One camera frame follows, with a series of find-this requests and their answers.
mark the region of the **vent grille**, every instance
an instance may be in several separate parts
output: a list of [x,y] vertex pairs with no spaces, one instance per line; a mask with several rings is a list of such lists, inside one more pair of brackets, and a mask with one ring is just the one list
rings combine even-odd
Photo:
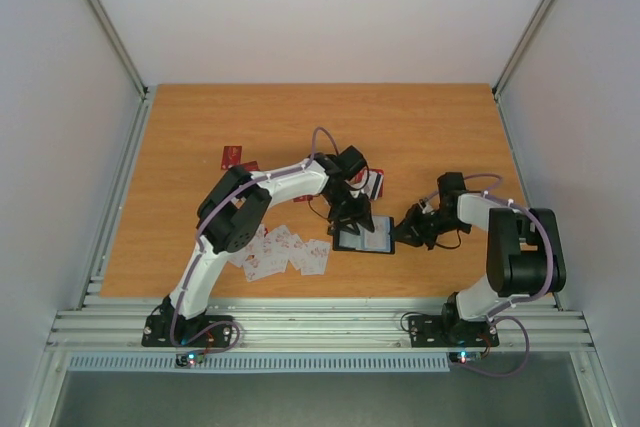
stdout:
[[111,372],[448,372],[446,354],[221,354],[191,368],[175,365],[175,354],[76,353],[72,371]]

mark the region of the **gray wall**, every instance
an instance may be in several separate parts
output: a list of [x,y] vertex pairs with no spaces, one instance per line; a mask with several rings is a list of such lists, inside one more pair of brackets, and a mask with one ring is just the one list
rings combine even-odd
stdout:
[[538,1],[102,0],[149,85],[493,83]]
[[638,425],[640,0],[559,0],[503,97],[534,205],[557,214],[625,425]]
[[17,425],[138,101],[84,0],[0,0],[0,425]]

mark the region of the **table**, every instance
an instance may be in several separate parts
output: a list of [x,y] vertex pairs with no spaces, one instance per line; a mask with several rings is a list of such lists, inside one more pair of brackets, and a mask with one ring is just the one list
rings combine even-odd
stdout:
[[[242,161],[262,170],[293,164],[309,153],[311,132],[327,128],[338,146],[356,146],[371,168],[384,170],[384,196],[374,215],[399,222],[436,188],[446,171],[496,172],[498,195],[522,201],[510,149],[484,84],[250,84],[158,87],[121,222],[106,270],[105,297],[163,297],[180,279],[194,246],[196,209],[220,179],[222,149],[242,145]],[[331,152],[320,136],[319,150]],[[491,179],[468,187],[481,189]],[[326,212],[321,198],[314,207]],[[270,210],[303,240],[330,240],[327,222],[305,202]],[[443,244],[457,242],[454,233]],[[227,264],[216,297],[446,296],[483,273],[486,234],[462,235],[455,251],[396,244],[395,255],[331,252],[323,276],[287,272],[247,282]]]

